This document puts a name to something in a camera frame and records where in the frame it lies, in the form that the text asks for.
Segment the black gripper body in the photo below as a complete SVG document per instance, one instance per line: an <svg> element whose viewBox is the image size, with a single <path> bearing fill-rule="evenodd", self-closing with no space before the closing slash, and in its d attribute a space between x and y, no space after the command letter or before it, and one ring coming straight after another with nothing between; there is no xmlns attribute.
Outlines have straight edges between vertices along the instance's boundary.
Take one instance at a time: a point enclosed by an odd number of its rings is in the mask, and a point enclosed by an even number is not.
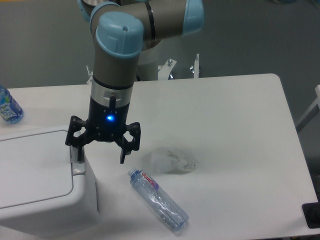
<svg viewBox="0 0 320 240"><path fill-rule="evenodd" d="M97 103L92 97L89 103L86 131L99 142L115 142L126 130L130 104L115 109Z"/></svg>

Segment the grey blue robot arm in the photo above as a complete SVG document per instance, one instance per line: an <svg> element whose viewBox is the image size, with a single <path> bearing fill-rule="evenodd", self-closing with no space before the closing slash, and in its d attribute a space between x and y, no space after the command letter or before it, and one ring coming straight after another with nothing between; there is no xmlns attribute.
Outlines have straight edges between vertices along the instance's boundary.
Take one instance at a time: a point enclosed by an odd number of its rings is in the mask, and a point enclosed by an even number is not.
<svg viewBox="0 0 320 240"><path fill-rule="evenodd" d="M114 142L123 163L140 148L140 124L126 120L144 44L200 31L204 5L200 0L80 0L78 7L93 37L93 76L88 118L71 117L65 143L81 163L85 145Z"/></svg>

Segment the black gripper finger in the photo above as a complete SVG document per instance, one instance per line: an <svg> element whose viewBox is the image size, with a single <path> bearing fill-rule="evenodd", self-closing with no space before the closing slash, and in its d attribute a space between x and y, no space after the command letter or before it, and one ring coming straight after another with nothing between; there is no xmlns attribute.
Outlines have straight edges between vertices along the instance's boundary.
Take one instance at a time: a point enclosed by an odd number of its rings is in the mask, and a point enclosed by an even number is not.
<svg viewBox="0 0 320 240"><path fill-rule="evenodd" d="M79 132L82 128L85 128L85 131L79 136L75 136L75 133ZM96 129L90 125L88 120L82 120L75 115L71 116L65 144L77 149L76 159L78 162L83 161L83 147L95 140L96 136Z"/></svg>
<svg viewBox="0 0 320 240"><path fill-rule="evenodd" d="M132 137L131 141L128 141L125 137L125 133L129 132ZM114 138L115 143L121 148L120 164L124 164L127 155L130 155L132 151L138 151L140 149L141 142L141 125L139 122L133 122L129 125L124 124L120 127Z"/></svg>

